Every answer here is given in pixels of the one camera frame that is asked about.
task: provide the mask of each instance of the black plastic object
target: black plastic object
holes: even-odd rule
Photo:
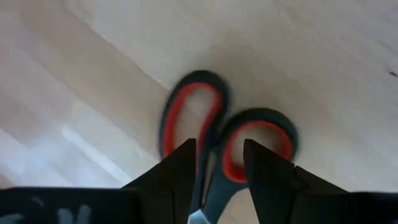
[[[198,166],[190,212],[202,209],[208,221],[216,223],[230,198],[247,187],[244,169],[233,164],[231,159],[232,146],[239,132],[253,126],[265,126],[277,131],[283,140],[279,154],[291,160],[297,149],[297,131],[293,123],[276,110],[249,108],[233,116],[219,134],[220,124],[228,109],[228,86],[217,74],[199,70],[183,77],[167,99],[159,132],[159,154],[162,158],[167,157],[174,149],[175,125],[186,97],[199,88],[210,90],[215,100],[198,140]],[[202,203],[210,152],[216,154],[216,164],[205,202]]]
[[[244,163],[260,223],[398,222],[398,194],[348,193],[253,140]]]
[[[186,224],[195,140],[122,189],[16,187],[0,190],[0,223]]]

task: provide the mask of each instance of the wooden floor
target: wooden floor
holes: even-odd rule
[[[0,0],[0,187],[120,187],[157,161],[173,84],[222,75],[231,113],[297,125],[297,164],[346,190],[398,191],[398,2]],[[199,132],[196,93],[179,142]],[[221,223],[257,223],[249,192]]]

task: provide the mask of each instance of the black handle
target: black handle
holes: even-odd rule
[[[238,134],[253,126],[265,126],[276,130],[283,139],[279,156],[291,161],[297,150],[297,130],[282,113],[269,108],[251,108],[230,119],[221,133],[216,149],[216,167],[209,184],[203,213],[208,221],[216,224],[231,197],[246,188],[247,180],[243,167],[233,164],[231,151]]]
[[[191,212],[201,207],[203,184],[205,182],[206,163],[211,148],[217,138],[217,130],[226,113],[229,95],[226,83],[215,73],[206,70],[198,70],[183,77],[172,90],[169,96],[162,118],[159,132],[159,153],[161,158],[167,157],[174,150],[174,129],[183,102],[192,91],[206,88],[215,97],[215,103],[201,127],[201,133],[197,147],[197,174],[192,195]]]

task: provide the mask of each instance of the scissor blade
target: scissor blade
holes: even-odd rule
[[[188,224],[210,224],[205,214],[199,209],[188,217]]]

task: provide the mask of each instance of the scissor handle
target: scissor handle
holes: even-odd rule
[[[201,207],[207,158],[216,141],[218,127],[221,124],[229,103],[226,83],[217,74],[206,70],[197,70],[183,77],[172,90],[165,104],[160,120],[159,133],[159,153],[161,158],[164,159],[175,149],[175,125],[186,97],[200,88],[210,90],[214,95],[215,102],[201,127],[199,135],[197,174],[190,207],[191,212],[195,212]]]
[[[246,188],[244,168],[233,164],[231,151],[239,133],[254,126],[265,126],[282,137],[278,155],[291,161],[297,150],[298,134],[293,123],[282,113],[269,108],[252,108],[238,113],[225,126],[217,145],[217,162],[210,180],[206,203],[202,208],[208,221],[217,223],[231,197]]]

